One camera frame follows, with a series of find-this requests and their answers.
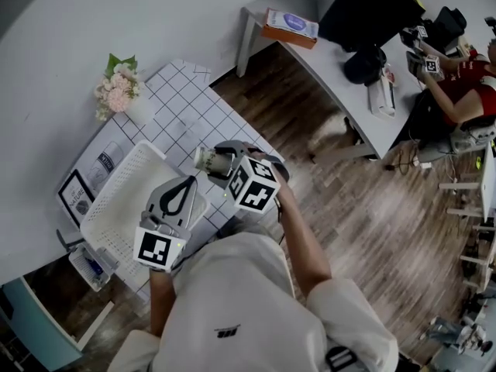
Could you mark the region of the patterned paper cup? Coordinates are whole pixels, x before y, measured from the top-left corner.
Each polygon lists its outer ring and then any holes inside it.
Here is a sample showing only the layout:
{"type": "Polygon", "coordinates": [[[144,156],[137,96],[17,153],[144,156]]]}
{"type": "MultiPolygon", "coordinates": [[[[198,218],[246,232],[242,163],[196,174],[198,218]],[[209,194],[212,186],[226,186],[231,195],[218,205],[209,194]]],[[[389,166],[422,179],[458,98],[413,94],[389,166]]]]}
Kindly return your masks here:
{"type": "Polygon", "coordinates": [[[227,176],[231,171],[232,157],[228,153],[220,153],[215,149],[197,146],[193,157],[195,168],[207,174],[227,176]]]}

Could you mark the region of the person's white shirt torso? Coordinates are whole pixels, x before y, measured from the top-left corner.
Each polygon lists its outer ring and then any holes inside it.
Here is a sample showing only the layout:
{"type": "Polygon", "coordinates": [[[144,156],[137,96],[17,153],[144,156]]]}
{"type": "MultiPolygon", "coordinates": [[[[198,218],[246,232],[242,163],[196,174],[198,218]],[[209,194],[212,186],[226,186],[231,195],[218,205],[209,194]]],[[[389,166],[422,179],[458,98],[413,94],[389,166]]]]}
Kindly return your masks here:
{"type": "Polygon", "coordinates": [[[108,372],[330,372],[336,347],[354,370],[395,372],[398,344],[356,284],[333,278],[299,303],[283,250],[242,232],[187,260],[161,336],[134,330],[108,372]]]}

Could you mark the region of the table with white grid cloth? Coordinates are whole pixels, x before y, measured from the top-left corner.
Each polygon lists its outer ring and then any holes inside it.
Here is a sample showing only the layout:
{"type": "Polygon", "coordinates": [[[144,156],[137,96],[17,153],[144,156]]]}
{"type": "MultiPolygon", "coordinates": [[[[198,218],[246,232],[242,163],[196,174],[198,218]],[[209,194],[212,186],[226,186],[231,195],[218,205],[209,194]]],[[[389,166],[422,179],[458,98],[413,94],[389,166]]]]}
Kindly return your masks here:
{"type": "MultiPolygon", "coordinates": [[[[223,140],[241,140],[258,146],[266,153],[274,152],[274,148],[214,92],[209,83],[208,69],[175,60],[152,76],[143,90],[143,96],[155,106],[156,113],[150,123],[138,127],[123,112],[107,121],[113,120],[118,124],[133,147],[147,140],[166,155],[169,164],[184,173],[182,176],[196,177],[198,198],[190,221],[196,240],[213,234],[236,213],[236,207],[226,200],[224,191],[195,168],[193,157],[196,147],[212,147],[223,140]],[[200,118],[204,128],[201,138],[189,136],[179,118],[200,118]]],[[[135,293],[148,298],[148,284],[135,293]]]]}

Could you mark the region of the pink flower bouquet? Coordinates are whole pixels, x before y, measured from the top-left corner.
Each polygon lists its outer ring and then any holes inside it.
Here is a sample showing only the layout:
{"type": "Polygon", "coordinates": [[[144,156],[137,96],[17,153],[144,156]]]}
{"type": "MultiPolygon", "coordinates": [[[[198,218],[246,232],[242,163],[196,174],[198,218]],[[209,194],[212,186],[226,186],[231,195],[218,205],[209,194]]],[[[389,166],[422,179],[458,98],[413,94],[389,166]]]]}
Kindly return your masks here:
{"type": "Polygon", "coordinates": [[[115,113],[125,112],[141,96],[144,83],[137,71],[135,56],[120,60],[109,54],[103,78],[94,90],[97,100],[95,118],[104,122],[115,113]]]}

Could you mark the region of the black picture frame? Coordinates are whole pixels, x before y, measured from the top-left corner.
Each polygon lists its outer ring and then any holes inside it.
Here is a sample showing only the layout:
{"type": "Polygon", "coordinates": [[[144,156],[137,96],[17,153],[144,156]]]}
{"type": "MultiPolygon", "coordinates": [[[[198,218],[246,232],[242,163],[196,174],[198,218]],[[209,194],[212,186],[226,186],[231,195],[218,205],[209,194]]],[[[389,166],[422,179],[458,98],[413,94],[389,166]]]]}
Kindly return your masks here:
{"type": "Polygon", "coordinates": [[[57,197],[70,220],[80,227],[95,197],[78,170],[73,170],[57,192],[57,197]]]}

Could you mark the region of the white desk device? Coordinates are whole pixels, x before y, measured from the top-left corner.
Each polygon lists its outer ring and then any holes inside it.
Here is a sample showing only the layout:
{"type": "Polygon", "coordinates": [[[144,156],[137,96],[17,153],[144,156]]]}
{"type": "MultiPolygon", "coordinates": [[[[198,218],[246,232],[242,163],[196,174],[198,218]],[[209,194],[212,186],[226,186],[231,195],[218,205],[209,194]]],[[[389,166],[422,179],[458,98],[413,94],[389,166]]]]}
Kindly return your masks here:
{"type": "Polygon", "coordinates": [[[370,112],[379,119],[393,119],[395,107],[394,90],[387,77],[381,78],[367,87],[370,112]]]}

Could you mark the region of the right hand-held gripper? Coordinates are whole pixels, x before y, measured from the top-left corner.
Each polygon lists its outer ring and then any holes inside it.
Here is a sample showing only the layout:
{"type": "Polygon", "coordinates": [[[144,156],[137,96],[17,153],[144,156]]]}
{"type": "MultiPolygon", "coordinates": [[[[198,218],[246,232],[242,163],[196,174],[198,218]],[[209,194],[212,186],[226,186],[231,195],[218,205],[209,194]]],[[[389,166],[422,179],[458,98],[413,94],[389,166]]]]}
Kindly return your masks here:
{"type": "Polygon", "coordinates": [[[249,149],[243,141],[226,140],[214,146],[217,154],[231,159],[229,174],[210,172],[208,179],[224,189],[224,197],[233,206],[248,212],[265,213],[289,173],[276,156],[259,149],[249,149]]]}

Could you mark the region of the white plastic laundry basket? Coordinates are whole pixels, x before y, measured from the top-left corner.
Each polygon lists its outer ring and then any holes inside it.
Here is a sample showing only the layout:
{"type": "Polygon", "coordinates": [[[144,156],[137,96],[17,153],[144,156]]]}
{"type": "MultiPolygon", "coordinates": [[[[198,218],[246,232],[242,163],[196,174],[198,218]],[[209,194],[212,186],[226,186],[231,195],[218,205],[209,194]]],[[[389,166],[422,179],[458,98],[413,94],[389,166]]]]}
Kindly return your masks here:
{"type": "Polygon", "coordinates": [[[133,259],[140,214],[156,187],[183,174],[151,142],[142,140],[114,170],[80,225],[86,243],[134,292],[149,279],[148,269],[133,259]]]}

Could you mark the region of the white vase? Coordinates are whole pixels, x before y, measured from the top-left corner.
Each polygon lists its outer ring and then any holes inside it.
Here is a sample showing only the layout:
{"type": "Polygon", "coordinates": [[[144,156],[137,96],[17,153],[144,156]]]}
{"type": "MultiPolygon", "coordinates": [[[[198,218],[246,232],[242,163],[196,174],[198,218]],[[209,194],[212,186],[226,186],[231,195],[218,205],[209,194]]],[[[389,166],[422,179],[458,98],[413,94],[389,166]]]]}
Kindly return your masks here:
{"type": "Polygon", "coordinates": [[[138,127],[146,126],[155,116],[155,106],[143,95],[136,96],[128,105],[125,114],[138,127]]]}

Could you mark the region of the grey desk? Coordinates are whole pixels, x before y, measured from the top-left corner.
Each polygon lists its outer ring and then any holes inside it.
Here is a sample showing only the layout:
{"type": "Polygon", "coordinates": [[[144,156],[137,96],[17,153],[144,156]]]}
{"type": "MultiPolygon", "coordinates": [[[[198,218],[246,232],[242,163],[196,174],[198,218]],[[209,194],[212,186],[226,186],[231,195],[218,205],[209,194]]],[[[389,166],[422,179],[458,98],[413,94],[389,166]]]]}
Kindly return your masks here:
{"type": "MultiPolygon", "coordinates": [[[[246,27],[236,64],[236,73],[240,78],[246,72],[253,40],[257,30],[264,24],[268,8],[290,12],[309,20],[317,19],[315,0],[257,0],[246,5],[243,8],[247,14],[246,27]]],[[[387,63],[391,65],[396,80],[395,116],[392,119],[373,115],[366,87],[352,84],[346,79],[343,65],[350,55],[341,46],[322,38],[318,39],[311,50],[290,43],[283,43],[282,46],[317,80],[346,114],[363,140],[359,145],[332,151],[331,159],[339,161],[372,154],[379,159],[384,158],[410,116],[415,96],[421,91],[416,78],[408,72],[406,46],[400,41],[400,37],[395,36],[383,46],[387,63]]]]}

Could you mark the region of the clear glass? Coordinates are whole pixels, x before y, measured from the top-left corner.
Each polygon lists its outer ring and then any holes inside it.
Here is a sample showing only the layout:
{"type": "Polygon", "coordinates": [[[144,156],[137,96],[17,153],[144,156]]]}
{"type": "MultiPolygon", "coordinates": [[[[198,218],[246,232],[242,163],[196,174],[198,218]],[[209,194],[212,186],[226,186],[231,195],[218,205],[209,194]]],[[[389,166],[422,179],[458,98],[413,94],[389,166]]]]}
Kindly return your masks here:
{"type": "Polygon", "coordinates": [[[189,136],[196,136],[197,138],[202,137],[203,133],[203,125],[200,118],[192,119],[192,118],[179,118],[180,123],[184,127],[184,131],[189,136]]]}

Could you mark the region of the black bag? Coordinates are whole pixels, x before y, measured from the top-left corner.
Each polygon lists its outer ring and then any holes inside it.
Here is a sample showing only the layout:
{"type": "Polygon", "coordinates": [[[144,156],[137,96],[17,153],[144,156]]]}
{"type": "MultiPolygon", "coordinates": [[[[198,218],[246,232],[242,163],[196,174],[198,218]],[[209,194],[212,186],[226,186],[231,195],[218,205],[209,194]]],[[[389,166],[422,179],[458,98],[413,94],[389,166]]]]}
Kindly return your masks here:
{"type": "Polygon", "coordinates": [[[466,27],[467,21],[459,9],[443,6],[429,27],[427,43],[445,52],[464,34],[466,27]]]}

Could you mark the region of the small white basket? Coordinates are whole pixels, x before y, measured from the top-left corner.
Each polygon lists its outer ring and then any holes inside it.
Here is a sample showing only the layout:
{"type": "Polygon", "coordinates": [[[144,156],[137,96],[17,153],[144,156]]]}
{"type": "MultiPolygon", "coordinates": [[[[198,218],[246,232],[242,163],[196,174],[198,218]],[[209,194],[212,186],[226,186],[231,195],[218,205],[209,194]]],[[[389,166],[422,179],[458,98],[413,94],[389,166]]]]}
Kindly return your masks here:
{"type": "Polygon", "coordinates": [[[69,254],[68,260],[94,292],[99,292],[110,281],[112,270],[100,257],[100,255],[96,253],[87,243],[79,244],[76,249],[69,254]],[[86,257],[97,261],[102,267],[104,273],[99,276],[96,275],[86,261],[86,257]]]}

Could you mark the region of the black monitor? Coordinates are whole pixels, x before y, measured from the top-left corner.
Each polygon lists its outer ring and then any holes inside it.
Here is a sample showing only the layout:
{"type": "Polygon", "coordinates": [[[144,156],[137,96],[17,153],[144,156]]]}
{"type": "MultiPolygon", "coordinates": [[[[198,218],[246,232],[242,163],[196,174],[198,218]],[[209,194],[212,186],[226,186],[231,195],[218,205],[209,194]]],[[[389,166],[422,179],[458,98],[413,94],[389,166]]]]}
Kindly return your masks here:
{"type": "Polygon", "coordinates": [[[316,0],[319,36],[353,52],[383,46],[425,13],[420,0],[316,0]]]}

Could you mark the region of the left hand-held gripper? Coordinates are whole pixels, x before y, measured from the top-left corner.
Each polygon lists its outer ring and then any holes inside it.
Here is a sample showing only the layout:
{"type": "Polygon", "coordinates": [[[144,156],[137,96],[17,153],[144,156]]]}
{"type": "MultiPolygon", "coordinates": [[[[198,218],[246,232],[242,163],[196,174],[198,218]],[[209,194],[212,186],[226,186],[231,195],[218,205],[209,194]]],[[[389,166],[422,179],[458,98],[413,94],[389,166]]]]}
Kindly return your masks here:
{"type": "Polygon", "coordinates": [[[175,217],[178,223],[189,223],[193,204],[198,190],[194,176],[176,177],[159,187],[151,194],[135,231],[133,259],[152,270],[170,273],[174,263],[191,238],[191,232],[156,217],[175,217]]]}

